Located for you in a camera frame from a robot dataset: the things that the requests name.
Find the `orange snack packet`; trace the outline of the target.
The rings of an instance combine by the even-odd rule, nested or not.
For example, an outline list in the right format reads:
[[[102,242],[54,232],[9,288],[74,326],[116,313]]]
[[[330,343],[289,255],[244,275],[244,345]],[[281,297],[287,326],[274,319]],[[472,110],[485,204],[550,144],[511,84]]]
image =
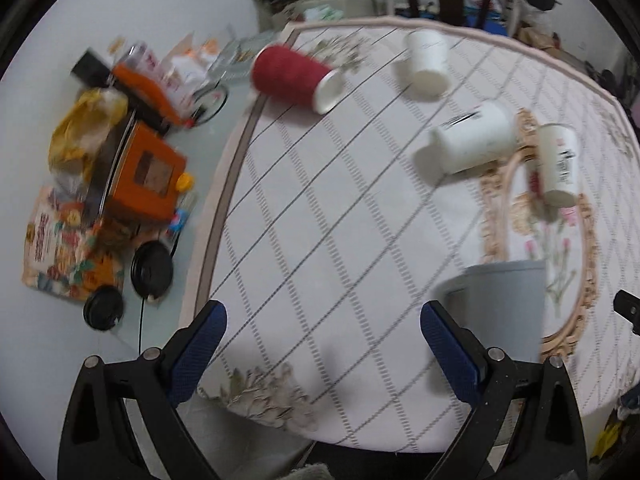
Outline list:
[[[189,34],[167,53],[163,63],[170,78],[196,90],[208,81],[208,71],[220,52],[217,38],[210,37],[201,44],[194,44],[193,35]]]

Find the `white paper cup red logo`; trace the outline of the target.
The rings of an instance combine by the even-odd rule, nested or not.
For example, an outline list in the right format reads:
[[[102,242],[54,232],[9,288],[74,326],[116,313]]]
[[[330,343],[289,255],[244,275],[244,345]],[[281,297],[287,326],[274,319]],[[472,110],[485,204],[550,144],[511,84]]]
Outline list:
[[[570,208],[579,193],[577,134],[562,124],[537,128],[538,166],[544,201],[554,208]]]

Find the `black round lid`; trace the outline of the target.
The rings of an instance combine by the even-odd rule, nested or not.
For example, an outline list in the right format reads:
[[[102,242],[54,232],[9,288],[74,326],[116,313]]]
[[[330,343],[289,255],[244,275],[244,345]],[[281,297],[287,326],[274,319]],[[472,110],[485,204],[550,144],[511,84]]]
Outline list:
[[[130,280],[134,291],[145,301],[166,295],[174,278],[174,265],[167,246],[160,240],[142,243],[134,252]]]

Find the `orange cardboard box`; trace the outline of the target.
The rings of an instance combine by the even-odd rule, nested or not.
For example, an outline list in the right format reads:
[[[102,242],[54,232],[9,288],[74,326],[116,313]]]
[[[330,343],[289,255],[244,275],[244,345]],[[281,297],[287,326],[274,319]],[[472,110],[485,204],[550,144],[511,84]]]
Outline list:
[[[178,202],[178,177],[185,171],[186,158],[132,118],[101,193],[98,216],[168,223]]]

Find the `white paper cup lying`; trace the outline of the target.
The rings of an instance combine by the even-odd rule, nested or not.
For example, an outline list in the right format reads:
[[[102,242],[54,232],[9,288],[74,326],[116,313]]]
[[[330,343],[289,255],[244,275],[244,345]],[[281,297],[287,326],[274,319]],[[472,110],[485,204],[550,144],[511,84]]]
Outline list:
[[[514,116],[498,101],[484,101],[432,130],[446,174],[479,167],[511,155],[518,145]]]

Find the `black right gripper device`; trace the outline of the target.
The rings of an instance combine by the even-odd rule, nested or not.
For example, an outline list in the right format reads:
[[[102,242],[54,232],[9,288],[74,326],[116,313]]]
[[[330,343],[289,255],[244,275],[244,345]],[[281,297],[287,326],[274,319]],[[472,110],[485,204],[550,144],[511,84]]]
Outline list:
[[[632,325],[632,332],[640,335],[640,298],[626,290],[616,292],[613,299],[614,311]]]

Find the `black round cap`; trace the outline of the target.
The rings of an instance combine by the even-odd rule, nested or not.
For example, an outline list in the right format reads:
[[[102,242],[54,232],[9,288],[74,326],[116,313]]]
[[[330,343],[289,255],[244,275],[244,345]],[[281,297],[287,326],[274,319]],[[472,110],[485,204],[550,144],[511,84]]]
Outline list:
[[[113,285],[102,285],[86,300],[82,314],[89,327],[107,332],[118,324],[124,314],[124,307],[120,290]]]

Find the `black thermos bottle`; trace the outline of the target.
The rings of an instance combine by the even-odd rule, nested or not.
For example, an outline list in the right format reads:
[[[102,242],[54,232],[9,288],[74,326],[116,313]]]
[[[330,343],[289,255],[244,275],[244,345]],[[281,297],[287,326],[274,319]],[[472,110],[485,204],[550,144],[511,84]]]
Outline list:
[[[116,81],[110,68],[92,49],[85,50],[70,73],[88,88],[110,88]]]

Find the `floral patterned table mat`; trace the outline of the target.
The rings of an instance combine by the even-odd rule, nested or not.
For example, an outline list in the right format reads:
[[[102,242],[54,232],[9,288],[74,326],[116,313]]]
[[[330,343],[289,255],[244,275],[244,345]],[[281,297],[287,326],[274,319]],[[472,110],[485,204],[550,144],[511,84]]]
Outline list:
[[[201,214],[195,301],[228,327],[198,394],[329,443],[436,452],[466,407],[421,335],[420,310],[469,266],[547,263],[544,354],[565,360],[583,415],[639,379],[639,341],[615,314],[639,289],[639,143],[611,93],[516,41],[447,27],[451,88],[436,101],[401,71],[416,23],[290,25],[288,46],[344,66],[324,116],[254,96]],[[484,101],[518,145],[446,174],[432,130]],[[537,128],[577,134],[577,203],[542,197]]]

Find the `grey tea box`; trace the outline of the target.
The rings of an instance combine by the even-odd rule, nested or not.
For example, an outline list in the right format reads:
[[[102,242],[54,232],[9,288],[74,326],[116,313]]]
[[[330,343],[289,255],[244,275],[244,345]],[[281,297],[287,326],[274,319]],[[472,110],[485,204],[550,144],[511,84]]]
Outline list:
[[[260,32],[284,29],[289,22],[301,22],[304,11],[300,0],[253,0]]]

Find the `grey plastic cup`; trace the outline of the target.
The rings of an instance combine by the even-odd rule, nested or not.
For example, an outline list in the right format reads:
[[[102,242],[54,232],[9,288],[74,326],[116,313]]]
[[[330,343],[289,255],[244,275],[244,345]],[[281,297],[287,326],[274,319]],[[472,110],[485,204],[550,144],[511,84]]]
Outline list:
[[[546,279],[541,260],[479,264],[438,285],[436,297],[484,347],[536,363],[544,338]]]

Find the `glass ashtray tray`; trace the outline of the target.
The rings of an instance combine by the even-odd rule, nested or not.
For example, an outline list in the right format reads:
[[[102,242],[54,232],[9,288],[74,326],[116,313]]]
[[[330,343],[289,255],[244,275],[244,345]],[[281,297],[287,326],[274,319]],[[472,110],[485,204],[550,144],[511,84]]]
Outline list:
[[[241,80],[248,77],[256,55],[277,39],[273,30],[230,41],[209,67],[208,78],[212,81]]]

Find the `white paper cup small print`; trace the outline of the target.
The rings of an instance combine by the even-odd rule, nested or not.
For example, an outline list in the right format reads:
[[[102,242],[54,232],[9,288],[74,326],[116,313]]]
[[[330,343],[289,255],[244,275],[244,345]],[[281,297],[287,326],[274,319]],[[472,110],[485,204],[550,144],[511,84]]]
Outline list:
[[[408,70],[413,88],[422,96],[436,98],[450,86],[448,44],[438,30],[416,29],[406,36]]]

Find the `red ribbed paper cup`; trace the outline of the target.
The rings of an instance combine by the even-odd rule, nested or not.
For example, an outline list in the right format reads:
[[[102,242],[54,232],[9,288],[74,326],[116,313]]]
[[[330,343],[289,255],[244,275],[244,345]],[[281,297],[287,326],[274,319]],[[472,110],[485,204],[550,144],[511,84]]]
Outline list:
[[[259,51],[250,69],[250,82],[265,96],[319,115],[332,110],[345,88],[340,70],[284,44],[270,44]]]

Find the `purple drink bottle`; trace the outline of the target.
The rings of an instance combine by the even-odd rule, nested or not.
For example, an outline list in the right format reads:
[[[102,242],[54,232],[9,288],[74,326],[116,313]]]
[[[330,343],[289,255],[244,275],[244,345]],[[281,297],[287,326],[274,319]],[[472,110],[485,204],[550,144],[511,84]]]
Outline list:
[[[184,111],[184,101],[188,99],[182,83],[177,76],[172,76],[152,49],[143,41],[132,44],[120,58],[120,62],[133,72],[152,81],[163,98],[172,106],[178,115]]]

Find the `colourful snack bag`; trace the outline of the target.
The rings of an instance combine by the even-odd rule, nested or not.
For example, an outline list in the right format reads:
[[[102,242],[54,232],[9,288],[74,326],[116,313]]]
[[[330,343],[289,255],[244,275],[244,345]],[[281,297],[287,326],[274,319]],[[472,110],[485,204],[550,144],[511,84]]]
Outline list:
[[[25,235],[24,285],[74,301],[101,286],[122,289],[122,259],[98,246],[93,229],[82,224],[82,208],[53,186],[40,188]]]

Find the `yellow plastic bag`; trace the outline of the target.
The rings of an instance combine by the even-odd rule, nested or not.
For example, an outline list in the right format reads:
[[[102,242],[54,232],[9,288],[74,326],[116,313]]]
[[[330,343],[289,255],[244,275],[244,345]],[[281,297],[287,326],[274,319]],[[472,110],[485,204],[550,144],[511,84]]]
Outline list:
[[[88,192],[98,151],[108,134],[126,116],[128,99],[114,89],[88,89],[54,129],[48,166],[56,185],[83,200]]]

